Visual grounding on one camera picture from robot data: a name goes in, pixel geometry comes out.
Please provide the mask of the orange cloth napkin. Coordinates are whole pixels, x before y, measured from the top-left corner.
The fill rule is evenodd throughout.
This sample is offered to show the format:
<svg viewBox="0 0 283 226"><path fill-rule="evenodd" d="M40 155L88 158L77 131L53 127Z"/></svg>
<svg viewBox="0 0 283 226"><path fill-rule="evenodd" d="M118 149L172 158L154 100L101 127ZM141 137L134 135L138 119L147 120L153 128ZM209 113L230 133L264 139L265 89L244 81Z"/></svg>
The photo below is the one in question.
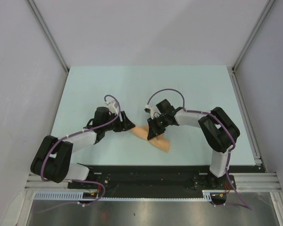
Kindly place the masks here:
<svg viewBox="0 0 283 226"><path fill-rule="evenodd" d="M133 133L135 136L145 141L148 141L150 144L152 144L157 149L168 153L170 149L170 142L165 139L164 134L161 134L158 137L148 140L147 137L149 135L149 131L150 129L148 125L135 126L134 128L130 130L130 132Z"/></svg>

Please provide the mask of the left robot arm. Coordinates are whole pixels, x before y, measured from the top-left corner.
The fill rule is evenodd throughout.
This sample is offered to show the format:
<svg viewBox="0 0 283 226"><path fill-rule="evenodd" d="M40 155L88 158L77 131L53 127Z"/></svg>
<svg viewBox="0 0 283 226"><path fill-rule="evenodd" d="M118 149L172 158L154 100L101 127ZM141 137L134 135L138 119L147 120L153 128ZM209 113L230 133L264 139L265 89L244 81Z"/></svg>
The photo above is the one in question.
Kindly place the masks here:
<svg viewBox="0 0 283 226"><path fill-rule="evenodd" d="M84 188L94 185L95 177L90 169L79 163L71 163L74 152L100 142L108 131L125 132L135 128L124 111L113 112L107 107L98 107L87 125L79 132L57 138L46 136L30 167L33 174L45 181L60 183L63 180L78 180Z"/></svg>

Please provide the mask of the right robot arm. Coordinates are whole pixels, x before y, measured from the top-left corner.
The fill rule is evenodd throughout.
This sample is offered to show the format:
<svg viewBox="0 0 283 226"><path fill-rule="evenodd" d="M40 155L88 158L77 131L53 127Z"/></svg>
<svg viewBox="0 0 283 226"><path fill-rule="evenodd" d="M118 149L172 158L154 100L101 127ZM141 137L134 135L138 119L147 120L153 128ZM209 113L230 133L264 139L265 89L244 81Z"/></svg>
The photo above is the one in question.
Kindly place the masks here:
<svg viewBox="0 0 283 226"><path fill-rule="evenodd" d="M146 105L144 111L150 114L147 119L148 140L164 134L168 126L200 128L212 148L208 184L214 189L225 184L224 175L228 170L229 154L235 148L240 131L221 107L215 107L210 112L187 110L183 107L174 108L164 99L156 106Z"/></svg>

